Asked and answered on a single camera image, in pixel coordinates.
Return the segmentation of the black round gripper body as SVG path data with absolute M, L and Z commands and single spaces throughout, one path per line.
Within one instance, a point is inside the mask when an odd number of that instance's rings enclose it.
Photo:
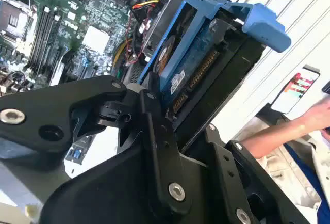
M 208 165 L 206 130 L 192 148 L 199 159 L 182 156 L 186 198 L 183 215 L 157 214 L 147 195 L 150 183 L 142 151 L 129 149 L 61 185 L 47 200 L 41 223 L 227 223 Z

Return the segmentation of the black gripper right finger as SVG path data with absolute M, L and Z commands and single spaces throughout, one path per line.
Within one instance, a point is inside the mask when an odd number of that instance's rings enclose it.
M 218 130 L 206 128 L 208 165 L 227 223 L 307 223 L 252 155 L 240 143 L 224 144 Z

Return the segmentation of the bare person hand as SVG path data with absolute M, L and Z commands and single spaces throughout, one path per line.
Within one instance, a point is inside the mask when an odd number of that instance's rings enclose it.
M 329 142 L 329 97 L 322 99 L 300 117 L 304 134 L 320 131 Z

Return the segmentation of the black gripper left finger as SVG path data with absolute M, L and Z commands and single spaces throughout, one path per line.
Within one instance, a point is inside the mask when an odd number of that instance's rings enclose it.
M 120 153 L 142 151 L 152 209 L 163 215 L 186 214 L 191 201 L 185 194 L 182 162 L 157 94 L 134 92 L 112 76 L 2 97 L 1 158 L 52 170 L 73 141 L 107 126 L 121 130 L 125 147 Z

